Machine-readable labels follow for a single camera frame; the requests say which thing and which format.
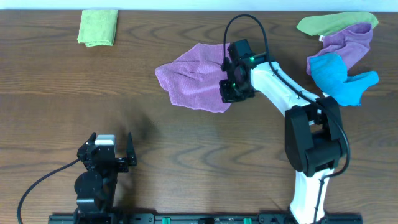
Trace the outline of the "purple microfiber cloth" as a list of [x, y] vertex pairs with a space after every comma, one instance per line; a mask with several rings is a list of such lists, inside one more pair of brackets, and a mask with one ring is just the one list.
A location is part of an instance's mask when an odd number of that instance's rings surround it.
[[172, 105], [224, 113], [230, 104], [220, 94], [219, 82], [227, 79], [222, 62], [223, 45], [197, 43], [173, 62], [156, 68], [155, 75]]

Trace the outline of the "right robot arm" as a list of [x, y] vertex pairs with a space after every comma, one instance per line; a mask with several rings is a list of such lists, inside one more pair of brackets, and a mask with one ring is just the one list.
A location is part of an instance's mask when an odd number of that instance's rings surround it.
[[302, 88], [264, 56], [224, 58], [221, 69], [227, 73], [220, 81], [223, 102], [244, 101], [258, 91], [284, 116], [285, 154], [295, 170], [287, 218], [294, 223], [348, 222], [349, 218], [333, 218], [323, 209], [329, 179], [339, 174], [335, 169], [340, 159], [349, 157], [337, 102]]

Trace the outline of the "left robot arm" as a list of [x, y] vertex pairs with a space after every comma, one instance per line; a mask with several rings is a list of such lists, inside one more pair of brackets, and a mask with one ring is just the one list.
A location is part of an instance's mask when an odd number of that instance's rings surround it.
[[132, 135], [127, 135], [126, 155], [116, 157], [116, 137], [93, 133], [78, 149], [77, 156], [86, 172], [75, 181], [77, 194], [74, 223], [122, 223], [122, 211], [114, 208], [119, 173], [137, 165]]

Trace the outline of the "blue cloth in pile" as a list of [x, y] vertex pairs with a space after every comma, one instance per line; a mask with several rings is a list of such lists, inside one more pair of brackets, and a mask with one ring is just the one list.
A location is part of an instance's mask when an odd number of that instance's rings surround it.
[[336, 53], [313, 57], [309, 65], [317, 87], [341, 106], [360, 106], [363, 93], [379, 82], [375, 71], [349, 76], [343, 59]]

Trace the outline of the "green cloth in pile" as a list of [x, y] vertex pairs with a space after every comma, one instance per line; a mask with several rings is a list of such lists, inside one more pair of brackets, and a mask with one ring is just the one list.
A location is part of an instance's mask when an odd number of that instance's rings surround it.
[[341, 12], [323, 16], [304, 17], [296, 28], [304, 34], [330, 35], [358, 23], [370, 23], [375, 28], [379, 21], [370, 12]]

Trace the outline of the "folded light green cloth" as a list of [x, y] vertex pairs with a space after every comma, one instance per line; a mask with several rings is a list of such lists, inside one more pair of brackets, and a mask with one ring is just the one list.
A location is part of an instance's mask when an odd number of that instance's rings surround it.
[[77, 41], [86, 47], [113, 46], [118, 10], [83, 10]]

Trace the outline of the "purple cloth in pile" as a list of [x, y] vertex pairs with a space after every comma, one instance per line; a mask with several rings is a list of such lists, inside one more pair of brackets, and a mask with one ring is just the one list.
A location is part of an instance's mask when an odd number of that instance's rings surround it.
[[311, 58], [328, 53], [338, 54], [349, 70], [369, 52], [372, 38], [373, 27], [368, 22], [360, 22], [335, 34], [324, 36], [323, 48], [315, 55], [307, 58], [306, 73], [311, 75]]

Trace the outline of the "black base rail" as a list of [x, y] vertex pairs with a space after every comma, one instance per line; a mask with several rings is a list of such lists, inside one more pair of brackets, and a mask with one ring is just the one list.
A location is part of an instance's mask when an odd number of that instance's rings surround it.
[[122, 218], [51, 215], [48, 220], [49, 224], [295, 224], [297, 222], [292, 215], [287, 213], [261, 213], [258, 215], [153, 215], [151, 213], [136, 213]]

